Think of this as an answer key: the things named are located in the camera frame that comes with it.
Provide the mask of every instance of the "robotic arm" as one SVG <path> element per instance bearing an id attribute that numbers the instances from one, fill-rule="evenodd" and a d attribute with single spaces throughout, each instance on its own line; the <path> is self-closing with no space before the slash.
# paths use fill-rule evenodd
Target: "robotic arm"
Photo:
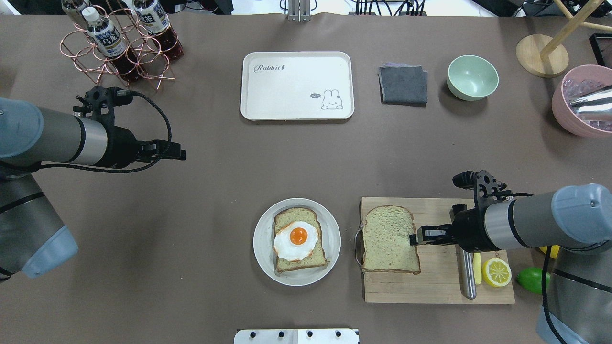
<path id="1" fill-rule="evenodd" d="M 114 107 L 138 95 L 164 118 L 168 141 L 138 141 L 114 125 Z M 18 271 L 40 276 L 76 254 L 70 231 L 31 176 L 41 168 L 69 167 L 86 171 L 129 173 L 161 159 L 185 160 L 181 145 L 171 142 L 170 123 L 145 95 L 96 86 L 77 97 L 74 115 L 38 108 L 20 100 L 0 98 L 0 283 Z M 42 165 L 42 161 L 59 162 Z M 121 169 L 147 162 L 133 170 Z"/>
<path id="2" fill-rule="evenodd" d="M 512 193 L 487 171 L 456 175 L 475 208 L 453 207 L 451 224 L 422 226 L 411 245 L 458 244 L 467 252 L 560 245 L 537 332 L 548 343 L 612 338 L 612 195 L 601 185 L 567 186 L 531 196 Z"/>

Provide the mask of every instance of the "egg yolk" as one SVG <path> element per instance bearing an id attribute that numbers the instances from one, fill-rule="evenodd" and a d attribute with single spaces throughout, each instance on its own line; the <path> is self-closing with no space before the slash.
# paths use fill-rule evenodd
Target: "egg yolk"
<path id="1" fill-rule="evenodd" d="M 302 245 L 308 238 L 308 232 L 301 227 L 294 228 L 289 235 L 289 239 L 294 245 Z"/>

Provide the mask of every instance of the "wooden disc base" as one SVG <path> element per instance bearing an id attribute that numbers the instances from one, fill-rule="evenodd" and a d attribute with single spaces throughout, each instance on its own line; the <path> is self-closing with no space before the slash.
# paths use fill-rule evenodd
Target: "wooden disc base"
<path id="1" fill-rule="evenodd" d="M 540 51 L 553 40 L 546 35 L 527 36 L 517 44 L 517 58 L 529 73 L 541 78 L 558 77 L 569 64 L 569 55 L 563 45 L 559 45 L 548 56 L 541 58 Z"/>

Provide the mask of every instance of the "egg white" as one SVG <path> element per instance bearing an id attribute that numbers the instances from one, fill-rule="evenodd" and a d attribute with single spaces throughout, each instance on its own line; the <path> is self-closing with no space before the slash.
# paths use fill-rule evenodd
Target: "egg white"
<path id="1" fill-rule="evenodd" d="M 291 242 L 291 231 L 301 227 L 306 230 L 308 237 L 301 245 Z M 281 229 L 274 237 L 274 251 L 283 259 L 288 261 L 300 261 L 312 255 L 316 242 L 319 240 L 319 233 L 316 228 L 304 221 L 294 221 Z"/>

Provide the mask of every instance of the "bottle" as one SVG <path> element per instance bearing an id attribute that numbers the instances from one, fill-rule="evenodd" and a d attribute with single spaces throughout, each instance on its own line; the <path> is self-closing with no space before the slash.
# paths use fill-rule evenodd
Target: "bottle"
<path id="1" fill-rule="evenodd" d="M 87 34 L 94 39 L 98 50 L 104 56 L 112 59 L 111 63 L 117 68 L 119 76 L 127 82 L 140 79 L 134 63 L 138 58 L 127 46 L 113 21 L 100 16 L 93 7 L 86 7 L 83 10 L 83 17 L 88 22 Z"/>
<path id="2" fill-rule="evenodd" d="M 79 26 L 87 29 L 87 21 L 83 18 L 81 11 L 89 6 L 89 0 L 62 0 L 62 10 Z"/>
<path id="3" fill-rule="evenodd" d="M 185 55 L 181 42 L 176 37 L 174 29 L 170 27 L 170 19 L 159 0 L 135 0 L 134 8 L 143 26 L 159 41 L 158 48 L 170 61 L 180 59 Z"/>

